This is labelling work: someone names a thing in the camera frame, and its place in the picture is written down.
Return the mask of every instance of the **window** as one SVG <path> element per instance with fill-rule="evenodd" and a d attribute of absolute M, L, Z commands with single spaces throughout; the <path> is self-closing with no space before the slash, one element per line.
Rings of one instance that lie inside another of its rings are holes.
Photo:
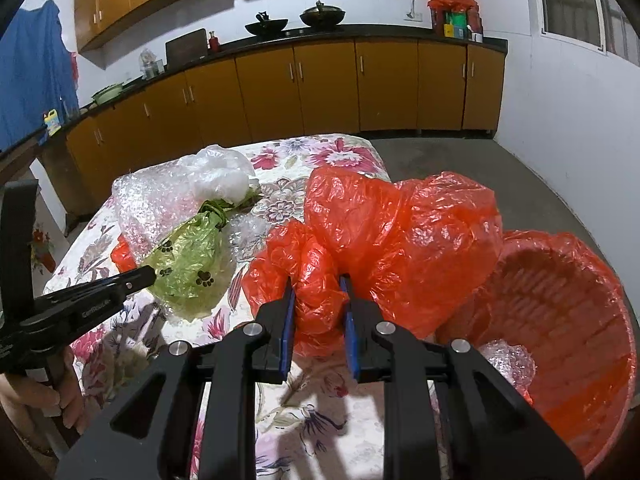
<path fill-rule="evenodd" d="M 640 66 L 640 41 L 616 0 L 602 0 L 607 50 Z"/>
<path fill-rule="evenodd" d="M 542 0 L 545 30 L 602 46 L 596 0 Z"/>

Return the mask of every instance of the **blue cloth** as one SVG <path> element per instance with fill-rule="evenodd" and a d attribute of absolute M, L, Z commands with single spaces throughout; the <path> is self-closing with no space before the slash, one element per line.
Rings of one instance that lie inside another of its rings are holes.
<path fill-rule="evenodd" d="M 0 150 L 42 127 L 54 108 L 62 123 L 60 98 L 69 113 L 78 110 L 59 13 L 52 0 L 36 10 L 19 9 L 0 39 Z"/>

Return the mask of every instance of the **floral tablecloth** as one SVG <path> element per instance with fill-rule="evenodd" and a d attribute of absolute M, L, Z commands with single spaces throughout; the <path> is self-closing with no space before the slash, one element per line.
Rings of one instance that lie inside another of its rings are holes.
<path fill-rule="evenodd" d="M 388 180 L 372 145 L 357 137 L 300 137 L 236 150 L 253 163 L 264 195 L 249 214 L 274 225 L 290 218 L 303 220 L 306 180 L 313 168 L 341 166 Z M 61 261 L 45 293 L 117 274 L 110 253 L 119 235 L 109 199 Z M 74 367 L 87 410 L 99 412 L 174 340 L 208 344 L 252 319 L 240 282 L 262 242 L 244 248 L 228 291 L 205 319 L 168 319 L 152 295 L 142 290 L 124 303 L 120 313 L 76 341 Z M 194 442 L 192 478 L 198 468 L 205 405 Z M 286 384 L 258 384 L 256 389 L 257 474 L 282 479 L 382 478 L 383 413 L 382 384 L 356 384 L 344 355 L 294 358 Z"/>

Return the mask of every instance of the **red plastic basket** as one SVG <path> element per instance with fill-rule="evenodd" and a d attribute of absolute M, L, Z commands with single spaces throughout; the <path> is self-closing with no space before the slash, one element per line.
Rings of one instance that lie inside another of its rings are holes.
<path fill-rule="evenodd" d="M 615 443 L 634 394 L 636 345 L 620 281 L 573 235 L 505 233 L 492 275 L 436 336 L 524 345 L 537 368 L 534 407 L 587 475 Z"/>

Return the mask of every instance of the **black countertop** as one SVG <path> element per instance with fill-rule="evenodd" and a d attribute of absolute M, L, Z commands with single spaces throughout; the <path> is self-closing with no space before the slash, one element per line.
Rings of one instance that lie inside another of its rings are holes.
<path fill-rule="evenodd" d="M 215 62 L 228 57 L 237 56 L 238 54 L 245 54 L 255 50 L 261 50 L 269 47 L 278 47 L 291 43 L 302 43 L 317 40 L 354 40 L 357 38 L 409 38 L 412 40 L 430 40 L 440 43 L 450 43 L 458 45 L 474 44 L 477 46 L 482 46 L 483 48 L 496 50 L 504 54 L 507 54 L 508 51 L 507 40 L 484 37 L 484 43 L 473 43 L 466 40 L 456 40 L 455 38 L 444 38 L 442 36 L 436 35 L 433 29 L 425 27 L 410 27 L 404 25 L 338 25 L 334 28 L 334 30 L 326 32 L 316 31 L 309 27 L 291 28 L 289 30 L 284 30 L 280 35 L 274 38 L 269 38 L 268 40 L 258 38 L 256 36 L 250 36 L 248 38 L 242 38 L 242 40 L 223 43 L 220 45 L 220 52 L 216 54 L 210 54 L 207 57 L 178 67 L 168 66 L 166 67 L 164 73 L 150 80 L 144 80 L 141 77 L 135 79 L 134 81 L 126 84 L 124 91 L 116 98 L 97 107 L 89 108 L 84 114 L 80 115 L 79 117 L 67 121 L 62 126 L 62 128 L 55 133 L 55 135 L 66 136 L 66 134 L 84 118 L 97 115 L 101 111 L 106 110 L 107 108 L 132 96 L 133 94 L 143 91 L 146 86 L 156 83 L 166 77 L 170 77 L 177 73 L 193 68 L 195 66 Z M 0 155 L 0 158 L 6 156 L 9 152 L 11 152 L 13 148 L 14 147 L 9 148 L 4 153 L 2 153 L 2 155 Z"/>

